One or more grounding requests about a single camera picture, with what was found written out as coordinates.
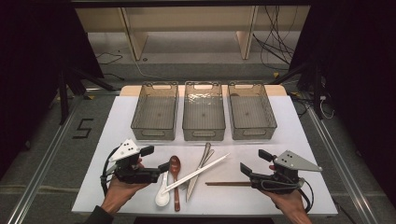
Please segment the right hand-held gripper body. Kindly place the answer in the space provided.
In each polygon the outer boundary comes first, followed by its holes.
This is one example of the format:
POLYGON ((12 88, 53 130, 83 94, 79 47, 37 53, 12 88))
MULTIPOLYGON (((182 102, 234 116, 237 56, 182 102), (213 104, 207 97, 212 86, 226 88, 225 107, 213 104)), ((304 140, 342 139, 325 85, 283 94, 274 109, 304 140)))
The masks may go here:
POLYGON ((262 175, 252 172, 248 177, 251 187, 276 194, 289 194, 296 189, 300 189, 304 184, 304 179, 298 176, 299 171, 322 171, 320 166, 290 150, 286 150, 279 156, 276 156, 271 163, 275 168, 272 175, 262 175))

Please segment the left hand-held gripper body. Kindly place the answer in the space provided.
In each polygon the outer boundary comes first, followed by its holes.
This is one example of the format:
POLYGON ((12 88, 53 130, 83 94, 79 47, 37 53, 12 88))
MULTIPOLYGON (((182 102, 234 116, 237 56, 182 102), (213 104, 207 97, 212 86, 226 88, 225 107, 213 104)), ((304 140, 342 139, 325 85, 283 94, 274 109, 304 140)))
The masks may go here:
POLYGON ((156 183, 160 170, 138 165, 140 147, 132 139, 126 139, 106 159, 106 175, 114 175, 120 182, 128 184, 156 183))

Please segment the brown wooden spoon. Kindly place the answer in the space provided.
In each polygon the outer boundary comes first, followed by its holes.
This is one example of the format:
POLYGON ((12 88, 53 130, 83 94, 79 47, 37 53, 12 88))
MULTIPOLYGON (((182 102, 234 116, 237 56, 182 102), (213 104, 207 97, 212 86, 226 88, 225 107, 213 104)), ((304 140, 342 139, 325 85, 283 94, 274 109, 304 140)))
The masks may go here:
MULTIPOLYGON (((174 179, 177 181, 178 174, 181 169, 181 163, 177 156, 172 156, 170 158, 170 173, 174 179)), ((179 192, 178 187, 174 188, 174 209, 176 212, 180 211, 180 199, 179 199, 179 192)))

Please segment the white ceramic spoon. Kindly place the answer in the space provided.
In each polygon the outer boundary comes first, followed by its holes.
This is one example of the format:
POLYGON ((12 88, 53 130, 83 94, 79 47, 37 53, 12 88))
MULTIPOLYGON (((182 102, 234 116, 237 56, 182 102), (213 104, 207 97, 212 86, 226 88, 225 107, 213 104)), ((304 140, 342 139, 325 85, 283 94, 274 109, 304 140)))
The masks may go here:
POLYGON ((166 206, 170 201, 170 193, 165 192, 167 184, 168 184, 168 173, 164 172, 161 186, 155 197, 155 203, 160 207, 166 206))

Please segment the steel table knife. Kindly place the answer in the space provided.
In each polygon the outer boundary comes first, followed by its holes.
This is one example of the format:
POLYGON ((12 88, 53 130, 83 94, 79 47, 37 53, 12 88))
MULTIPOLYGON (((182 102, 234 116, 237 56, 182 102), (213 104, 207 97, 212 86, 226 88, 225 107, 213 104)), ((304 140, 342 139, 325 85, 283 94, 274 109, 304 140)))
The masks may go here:
MULTIPOLYGON (((202 162, 204 161, 204 156, 205 156, 206 153, 209 151, 209 149, 211 149, 211 144, 210 144, 210 143, 206 143, 206 144, 205 144, 205 150, 204 150, 203 156, 202 156, 202 158, 201 158, 201 161, 200 161, 200 163, 199 163, 197 169, 201 169, 201 168, 202 168, 201 164, 202 164, 202 162)), ((188 186, 188 188, 187 188, 186 201, 188 201, 189 198, 191 197, 197 179, 198 179, 198 176, 196 175, 196 176, 194 176, 194 177, 190 180, 190 184, 189 184, 189 186, 188 186)))

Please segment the steel fork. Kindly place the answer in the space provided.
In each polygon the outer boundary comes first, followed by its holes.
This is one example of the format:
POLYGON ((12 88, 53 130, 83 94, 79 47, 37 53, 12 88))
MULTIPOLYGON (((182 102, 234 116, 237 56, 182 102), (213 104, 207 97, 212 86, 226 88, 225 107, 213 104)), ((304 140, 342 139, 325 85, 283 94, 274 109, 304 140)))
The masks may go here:
MULTIPOLYGON (((209 149, 209 151, 206 153, 206 155, 204 156, 204 161, 202 162, 201 166, 203 167, 206 162, 211 158, 211 156, 214 154, 215 150, 214 149, 209 149)), ((188 188, 190 184, 190 180, 186 181, 185 183, 183 183, 182 185, 180 185, 178 188, 181 190, 185 190, 188 188)))

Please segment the smoky clear plastic bin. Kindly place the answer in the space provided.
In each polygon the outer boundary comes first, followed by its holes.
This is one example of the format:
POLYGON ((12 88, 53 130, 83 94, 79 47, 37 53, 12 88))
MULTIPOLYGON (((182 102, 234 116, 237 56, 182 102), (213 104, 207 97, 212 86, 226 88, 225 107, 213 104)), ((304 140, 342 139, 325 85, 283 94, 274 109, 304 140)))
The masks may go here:
POLYGON ((182 129, 185 141, 222 141, 226 124, 221 84, 187 81, 182 129))
POLYGON ((277 123, 263 83, 231 81, 228 102, 233 140, 269 140, 273 137, 277 123))
POLYGON ((141 86, 131 123, 135 139, 174 140, 177 108, 177 82, 145 82, 141 86))

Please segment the person's right hand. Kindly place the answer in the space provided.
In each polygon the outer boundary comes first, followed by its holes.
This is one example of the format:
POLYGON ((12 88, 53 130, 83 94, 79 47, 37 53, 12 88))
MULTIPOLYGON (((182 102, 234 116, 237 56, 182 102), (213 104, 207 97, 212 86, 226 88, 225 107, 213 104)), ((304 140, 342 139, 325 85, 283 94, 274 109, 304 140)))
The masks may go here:
POLYGON ((268 196, 275 204, 276 208, 278 208, 285 216, 291 217, 294 215, 306 214, 302 195, 298 190, 295 190, 290 194, 276 194, 264 190, 262 193, 268 196))

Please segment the person's left hand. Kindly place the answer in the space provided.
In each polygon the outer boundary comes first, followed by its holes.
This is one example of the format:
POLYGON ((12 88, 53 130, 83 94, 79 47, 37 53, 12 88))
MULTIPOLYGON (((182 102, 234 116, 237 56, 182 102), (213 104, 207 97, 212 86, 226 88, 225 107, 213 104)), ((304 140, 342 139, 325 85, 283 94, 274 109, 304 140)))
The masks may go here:
POLYGON ((113 177, 101 208, 114 216, 139 190, 147 186, 148 184, 127 184, 113 177))

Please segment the black metal stand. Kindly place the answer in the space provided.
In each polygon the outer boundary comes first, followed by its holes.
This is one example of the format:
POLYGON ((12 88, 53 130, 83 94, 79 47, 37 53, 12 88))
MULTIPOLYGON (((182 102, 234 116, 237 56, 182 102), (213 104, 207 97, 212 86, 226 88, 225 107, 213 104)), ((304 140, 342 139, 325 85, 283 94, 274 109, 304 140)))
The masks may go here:
POLYGON ((81 96, 87 91, 87 88, 82 83, 82 79, 87 79, 91 83, 96 84, 97 86, 102 87, 107 91, 116 90, 116 88, 112 85, 105 83, 103 80, 100 80, 99 78, 94 77, 79 68, 64 68, 58 76, 59 96, 61 101, 60 124, 64 124, 69 116, 67 88, 69 88, 77 96, 81 96))
POLYGON ((320 96, 322 94, 321 85, 321 68, 318 63, 302 63, 289 70, 284 76, 278 77, 270 82, 270 85, 279 85, 286 80, 300 75, 297 82, 297 89, 299 91, 312 91, 313 92, 313 108, 319 119, 323 119, 320 109, 320 96))

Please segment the black curtain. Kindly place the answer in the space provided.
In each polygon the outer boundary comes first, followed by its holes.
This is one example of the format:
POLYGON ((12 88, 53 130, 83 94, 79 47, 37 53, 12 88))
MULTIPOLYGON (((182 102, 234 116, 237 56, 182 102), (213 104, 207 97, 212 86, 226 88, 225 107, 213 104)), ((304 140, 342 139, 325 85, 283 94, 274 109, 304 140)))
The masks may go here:
POLYGON ((0 178, 44 117, 65 67, 104 76, 76 10, 0 0, 0 178))
POLYGON ((396 205, 396 0, 311 0, 291 66, 314 51, 337 115, 396 205))

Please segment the light wooden table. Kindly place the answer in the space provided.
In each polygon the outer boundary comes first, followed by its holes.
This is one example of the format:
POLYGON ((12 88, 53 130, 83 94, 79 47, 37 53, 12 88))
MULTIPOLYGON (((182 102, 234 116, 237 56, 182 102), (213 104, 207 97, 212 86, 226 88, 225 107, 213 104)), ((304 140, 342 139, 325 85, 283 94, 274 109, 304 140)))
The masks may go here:
POLYGON ((309 6, 253 7, 107 7, 79 8, 87 33, 123 33, 135 60, 141 58, 149 32, 233 31, 241 57, 249 56, 255 31, 300 31, 309 6))

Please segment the short aluminium floor rail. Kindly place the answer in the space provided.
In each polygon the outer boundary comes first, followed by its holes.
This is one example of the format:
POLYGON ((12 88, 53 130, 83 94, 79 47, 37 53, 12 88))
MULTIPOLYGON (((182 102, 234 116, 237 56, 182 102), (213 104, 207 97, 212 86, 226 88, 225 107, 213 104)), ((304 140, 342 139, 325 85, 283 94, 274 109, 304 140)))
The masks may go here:
POLYGON ((84 93, 86 95, 120 95, 120 90, 109 91, 99 88, 88 88, 84 93))

